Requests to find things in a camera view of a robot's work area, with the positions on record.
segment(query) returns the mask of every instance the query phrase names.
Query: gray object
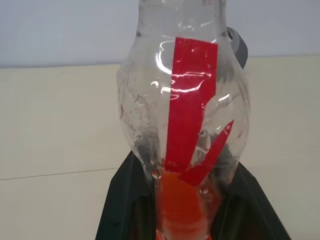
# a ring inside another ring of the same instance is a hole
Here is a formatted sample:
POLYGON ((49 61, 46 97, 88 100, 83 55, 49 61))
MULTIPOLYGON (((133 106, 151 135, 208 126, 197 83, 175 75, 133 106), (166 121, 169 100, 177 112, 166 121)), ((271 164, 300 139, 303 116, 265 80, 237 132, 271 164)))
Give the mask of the gray object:
POLYGON ((228 36, 231 39, 231 46, 241 68, 244 68, 248 60, 248 47, 239 33, 231 27, 227 28, 228 36))

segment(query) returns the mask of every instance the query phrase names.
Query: water droplet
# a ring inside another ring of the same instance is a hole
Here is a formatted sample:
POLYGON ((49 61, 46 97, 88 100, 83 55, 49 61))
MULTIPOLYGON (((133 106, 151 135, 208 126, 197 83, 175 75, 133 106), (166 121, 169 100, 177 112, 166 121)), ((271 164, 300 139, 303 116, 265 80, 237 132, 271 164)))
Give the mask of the water droplet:
POLYGON ((153 177, 154 179, 160 179, 160 178, 161 178, 161 174, 160 174, 160 172, 159 172, 158 169, 154 169, 154 170, 152 171, 152 177, 153 177))
POLYGON ((209 189, 207 187, 203 187, 200 189, 200 193, 207 194, 209 192, 209 189))

